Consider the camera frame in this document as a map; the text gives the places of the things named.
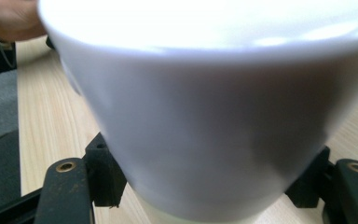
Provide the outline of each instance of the white cup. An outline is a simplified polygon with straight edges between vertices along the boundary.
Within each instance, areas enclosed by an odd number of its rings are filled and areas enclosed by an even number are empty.
[[[187,24],[194,43],[188,35],[170,42],[179,33],[161,30],[165,23],[158,35],[156,27],[150,34],[128,24],[126,33],[123,24],[103,23],[128,12],[119,5],[109,14],[55,2],[65,5],[41,0],[42,20],[130,185],[146,203],[182,220],[229,222],[263,211],[358,100],[358,11],[292,28],[258,21],[268,30],[221,44],[210,35],[236,33],[221,33],[224,26],[197,33],[197,25]],[[92,15],[96,28],[78,15]],[[84,30],[72,29],[77,21]],[[263,35],[272,33],[280,37]]]

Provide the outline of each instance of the light wood tabletop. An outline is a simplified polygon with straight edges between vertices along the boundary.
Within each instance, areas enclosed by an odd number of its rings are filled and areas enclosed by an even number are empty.
[[[42,37],[17,44],[22,194],[41,188],[55,161],[81,158],[99,131],[67,82],[58,54],[45,41]],[[332,162],[358,160],[358,106],[327,145]],[[316,209],[296,209],[283,195],[256,223],[323,223],[322,208],[323,202]],[[96,223],[151,223],[129,186],[119,208],[97,208],[95,213]]]

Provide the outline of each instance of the cup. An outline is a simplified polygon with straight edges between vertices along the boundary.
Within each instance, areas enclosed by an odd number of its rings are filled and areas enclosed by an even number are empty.
[[[41,0],[39,11],[152,210],[198,222],[260,213],[358,101],[358,6],[125,2]]]

